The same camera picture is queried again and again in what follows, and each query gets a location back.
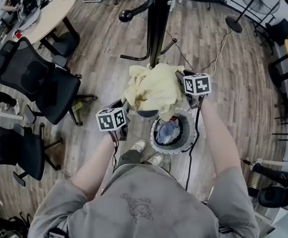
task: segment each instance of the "wooden floor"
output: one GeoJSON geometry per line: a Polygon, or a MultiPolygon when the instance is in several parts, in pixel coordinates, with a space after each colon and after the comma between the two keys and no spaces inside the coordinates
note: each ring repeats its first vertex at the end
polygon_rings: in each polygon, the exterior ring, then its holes
{"type": "MultiPolygon", "coordinates": [[[[31,125],[34,132],[38,133],[39,123],[45,123],[46,144],[60,135],[64,138],[62,146],[47,151],[54,162],[62,165],[62,170],[55,172],[46,164],[41,181],[26,177],[27,186],[21,187],[12,176],[12,171],[17,170],[20,173],[21,169],[0,166],[0,210],[3,217],[18,215],[20,211],[33,216],[55,181],[73,176],[92,155],[93,149],[103,137],[103,133],[98,131],[95,113],[122,96],[130,79],[130,65],[146,66],[148,63],[119,58],[121,54],[144,56],[146,52],[147,13],[134,17],[130,23],[122,23],[118,19],[122,10],[134,8],[143,1],[121,0],[118,6],[114,6],[113,0],[101,3],[82,3],[77,0],[68,18],[80,33],[81,41],[69,61],[69,67],[71,73],[83,75],[79,93],[96,94],[99,99],[95,102],[83,102],[84,107],[79,110],[83,127],[74,126],[69,115],[57,126],[51,125],[44,118],[31,125]]],[[[183,4],[176,4],[170,14],[167,30],[178,39],[177,44],[197,72],[215,59],[221,39],[227,31],[224,24],[224,16],[227,14],[236,13],[221,5],[213,5],[211,11],[207,11],[206,4],[186,0],[183,4]]],[[[254,37],[251,22],[243,19],[241,24],[243,32],[228,35],[218,58],[210,98],[235,139],[241,158],[251,161],[257,157],[281,160],[285,143],[277,142],[271,135],[274,131],[285,129],[274,120],[274,117],[279,116],[279,110],[274,107],[277,94],[267,73],[267,65],[273,58],[270,57],[268,48],[260,46],[260,40],[254,37]]],[[[65,31],[63,24],[57,27],[58,33],[65,31]]],[[[166,35],[164,47],[170,40],[170,36],[166,35]]],[[[50,59],[50,53],[45,48],[39,50],[39,53],[50,59]]],[[[189,69],[176,46],[161,56],[161,62],[184,65],[189,69]]],[[[208,73],[212,73],[213,69],[213,66],[208,68],[208,73]]],[[[20,100],[21,114],[24,114],[26,104],[37,110],[22,94],[1,85],[0,90],[20,100]]],[[[129,118],[131,123],[128,141],[121,144],[119,152],[129,149],[139,138],[149,137],[153,119],[144,119],[135,114],[131,114],[129,118]]],[[[0,119],[0,125],[6,128],[12,128],[16,122],[0,119]]],[[[205,200],[214,184],[215,172],[202,119],[199,121],[199,131],[200,139],[192,153],[188,191],[199,200],[205,200]]],[[[147,147],[145,157],[152,154],[152,148],[147,147]]],[[[171,174],[183,185],[187,178],[187,167],[187,153],[172,156],[171,174]]],[[[112,168],[109,167],[104,183],[111,174],[112,168]]],[[[243,167],[243,174],[248,184],[267,184],[265,179],[251,174],[248,166],[243,167]]]]}

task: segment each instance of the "gray t-shirt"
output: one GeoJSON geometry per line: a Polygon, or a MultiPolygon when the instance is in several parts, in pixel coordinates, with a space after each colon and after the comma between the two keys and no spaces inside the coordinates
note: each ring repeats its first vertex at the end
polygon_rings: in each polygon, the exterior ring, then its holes
{"type": "Polygon", "coordinates": [[[113,175],[104,193],[87,202],[68,180],[58,180],[39,206],[29,238],[45,238],[58,227],[72,238],[258,237],[241,171],[217,175],[207,205],[153,165],[128,164],[113,175]],[[233,229],[222,234],[219,228],[233,229]]]}

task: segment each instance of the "electric fan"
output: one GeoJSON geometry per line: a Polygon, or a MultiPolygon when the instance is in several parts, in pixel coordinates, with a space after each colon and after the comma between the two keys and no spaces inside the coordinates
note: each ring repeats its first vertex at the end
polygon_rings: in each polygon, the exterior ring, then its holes
{"type": "Polygon", "coordinates": [[[267,15],[275,13],[280,6],[279,0],[243,0],[243,2],[247,6],[236,20],[232,17],[226,17],[225,19],[227,25],[237,33],[242,32],[242,26],[238,21],[249,9],[253,10],[254,12],[267,15]]]}

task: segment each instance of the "sneaker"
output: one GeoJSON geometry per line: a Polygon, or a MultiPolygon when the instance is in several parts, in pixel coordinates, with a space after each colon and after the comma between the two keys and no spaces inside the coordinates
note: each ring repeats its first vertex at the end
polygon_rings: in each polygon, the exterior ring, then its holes
{"type": "Polygon", "coordinates": [[[254,163],[252,163],[252,165],[250,165],[250,169],[251,171],[253,171],[253,167],[256,165],[256,164],[263,164],[263,159],[262,158],[257,158],[256,161],[254,163]]]}
{"type": "Polygon", "coordinates": [[[133,145],[131,150],[136,150],[141,153],[146,148],[146,145],[147,141],[145,139],[140,139],[133,145]]]}
{"type": "Polygon", "coordinates": [[[158,166],[160,164],[160,162],[162,161],[162,155],[161,154],[155,154],[153,155],[148,162],[150,162],[151,164],[158,166]]]}
{"type": "Polygon", "coordinates": [[[14,106],[14,110],[15,110],[15,114],[18,115],[19,114],[19,102],[18,102],[18,100],[16,100],[16,105],[14,106]]]}
{"type": "Polygon", "coordinates": [[[5,107],[4,107],[4,110],[5,110],[5,111],[9,110],[9,107],[10,107],[10,104],[8,104],[8,103],[5,103],[5,107]]]}

